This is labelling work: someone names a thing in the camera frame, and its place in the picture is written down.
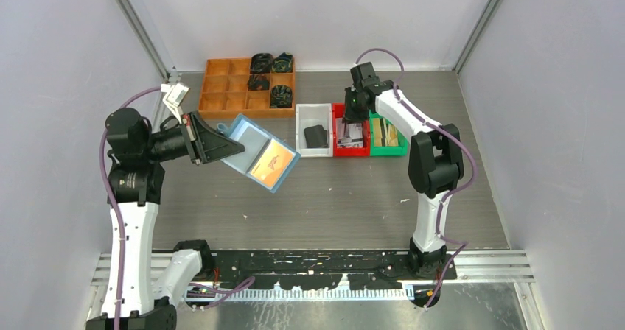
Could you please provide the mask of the blue leather card holder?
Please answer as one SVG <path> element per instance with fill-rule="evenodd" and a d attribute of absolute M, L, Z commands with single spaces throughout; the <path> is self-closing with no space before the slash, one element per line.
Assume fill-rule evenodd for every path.
<path fill-rule="evenodd" d="M 301 155 L 296 152 L 295 149 L 290 147 L 283 140 L 279 139 L 277 136 L 270 133 L 265 128 L 261 127 L 259 124 L 242 114 L 238 115 L 229 127 L 223 123 L 219 123 L 217 125 L 217 131 L 243 144 L 245 147 L 245 152 L 224 158 L 221 161 L 227 166 L 230 166 L 235 171 L 239 172 L 241 175 L 244 175 L 255 181 L 262 187 L 264 186 L 261 185 L 256 179 L 251 177 L 250 171 L 251 167 L 256 163 L 261 151 L 267 147 L 269 141 L 271 139 L 276 139 L 296 153 L 296 157 L 290 163 L 290 165 L 286 169 L 286 172 L 281 176 L 278 185 L 273 189 L 267 189 L 266 187 L 264 187 L 272 193 L 276 192 L 279 189 L 281 184 L 290 174 L 291 170 L 297 164 L 298 160 L 301 157 Z"/>

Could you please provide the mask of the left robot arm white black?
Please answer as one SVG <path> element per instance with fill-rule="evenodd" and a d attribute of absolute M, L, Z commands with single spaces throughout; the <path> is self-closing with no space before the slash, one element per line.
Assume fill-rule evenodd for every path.
<path fill-rule="evenodd" d="M 244 146 L 210 127 L 198 112 L 173 126 L 151 123 L 133 108 L 108 116 L 101 158 L 111 167 L 101 173 L 111 208 L 111 271 L 101 312 L 87 329 L 174 329 L 177 308 L 194 279 L 216 272 L 209 244 L 200 239 L 176 244 L 164 272 L 152 276 L 153 232 L 161 205 L 163 163 L 189 157 L 197 165 L 239 154 Z"/>

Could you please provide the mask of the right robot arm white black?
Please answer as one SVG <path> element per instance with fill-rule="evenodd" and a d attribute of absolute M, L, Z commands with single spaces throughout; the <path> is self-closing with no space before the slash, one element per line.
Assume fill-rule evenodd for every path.
<path fill-rule="evenodd" d="M 352 67 L 350 74 L 353 83 L 345 90 L 345 120 L 362 122 L 377 113 L 409 141 L 408 177 L 418 193 L 418 212 L 407 264 L 417 278 L 429 278 L 445 263 L 443 231 L 450 193 L 464 176 L 459 131 L 453 124 L 432 120 L 391 80 L 381 80 L 371 63 Z"/>

